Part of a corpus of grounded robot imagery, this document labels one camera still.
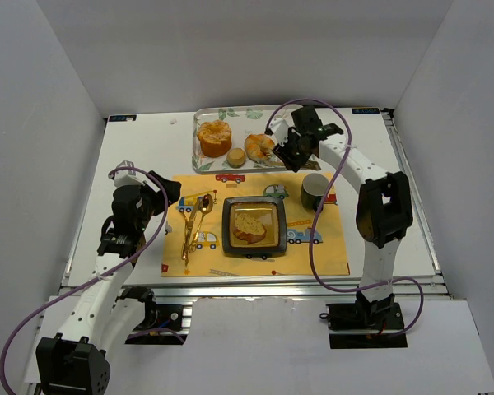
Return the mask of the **twisted orange-white bread roll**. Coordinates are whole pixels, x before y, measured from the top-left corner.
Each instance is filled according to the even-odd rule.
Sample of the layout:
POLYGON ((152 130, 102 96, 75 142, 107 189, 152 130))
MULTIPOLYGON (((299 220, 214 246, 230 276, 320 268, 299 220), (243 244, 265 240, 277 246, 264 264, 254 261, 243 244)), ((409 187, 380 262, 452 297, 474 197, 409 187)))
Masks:
POLYGON ((265 134, 250 134, 245 139, 245 153, 254 162, 266 162, 270 159, 275 142, 265 134))

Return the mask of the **sliced bread piece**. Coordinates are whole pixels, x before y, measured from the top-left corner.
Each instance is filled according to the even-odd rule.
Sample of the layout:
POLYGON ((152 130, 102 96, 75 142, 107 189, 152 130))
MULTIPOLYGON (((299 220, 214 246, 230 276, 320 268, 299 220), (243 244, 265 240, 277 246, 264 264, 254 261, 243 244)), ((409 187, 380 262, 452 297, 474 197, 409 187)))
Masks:
POLYGON ((267 230, 263 223, 248 214, 240 212, 235 214, 233 235, 248 244, 258 243, 266 237, 267 230))

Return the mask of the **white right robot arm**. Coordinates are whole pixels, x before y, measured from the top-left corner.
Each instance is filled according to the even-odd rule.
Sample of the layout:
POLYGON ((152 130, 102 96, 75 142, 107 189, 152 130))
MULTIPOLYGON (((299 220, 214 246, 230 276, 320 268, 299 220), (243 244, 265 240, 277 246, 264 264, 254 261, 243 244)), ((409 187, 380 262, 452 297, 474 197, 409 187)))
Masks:
POLYGON ((291 117, 288 123, 271 115, 267 122, 265 132, 276 141, 274 155, 293 172, 316 156, 355 189, 356 226, 365 241, 357 300, 373 313, 389 308, 394 302, 395 256, 413 223, 407 175, 388 172, 362 154, 353 144, 348 122, 324 124, 312 106, 296 109, 291 117))

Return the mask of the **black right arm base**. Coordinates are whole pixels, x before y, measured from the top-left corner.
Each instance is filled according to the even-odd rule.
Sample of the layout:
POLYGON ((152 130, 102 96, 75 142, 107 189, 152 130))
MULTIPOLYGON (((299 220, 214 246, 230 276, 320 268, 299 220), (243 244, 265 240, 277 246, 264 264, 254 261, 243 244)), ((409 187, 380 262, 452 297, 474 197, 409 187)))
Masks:
POLYGON ((357 292, 354 303, 328 304, 319 315, 329 329, 332 350, 407 348, 403 313, 394 294, 370 302, 357 292))

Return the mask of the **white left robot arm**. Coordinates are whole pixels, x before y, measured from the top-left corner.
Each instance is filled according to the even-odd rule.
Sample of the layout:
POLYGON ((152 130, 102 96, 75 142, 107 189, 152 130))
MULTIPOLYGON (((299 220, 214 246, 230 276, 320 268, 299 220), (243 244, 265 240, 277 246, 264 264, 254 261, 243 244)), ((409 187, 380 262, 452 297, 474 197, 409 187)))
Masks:
POLYGON ((124 282, 151 244, 145 236, 149 222, 179 200, 181 184, 154 171, 144 180, 136 174, 130 166, 110 173, 112 213, 101 228, 91 279, 78 288, 78 301, 56 334, 36 347, 44 394, 105 393, 115 348, 147 318, 147 295, 130 296, 124 282))

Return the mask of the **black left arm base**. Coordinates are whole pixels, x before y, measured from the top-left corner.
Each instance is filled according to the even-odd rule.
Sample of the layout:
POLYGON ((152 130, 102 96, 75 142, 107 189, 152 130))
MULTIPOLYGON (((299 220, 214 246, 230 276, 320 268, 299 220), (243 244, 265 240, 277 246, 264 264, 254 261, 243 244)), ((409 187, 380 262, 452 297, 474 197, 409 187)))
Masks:
POLYGON ((144 308, 144 319, 132 334, 152 329, 152 332, 138 337, 128 337, 126 343, 134 345, 175 345, 181 346, 186 339, 182 335, 184 307, 181 304, 158 304, 152 289, 135 286, 124 289, 117 300, 138 300, 144 308))

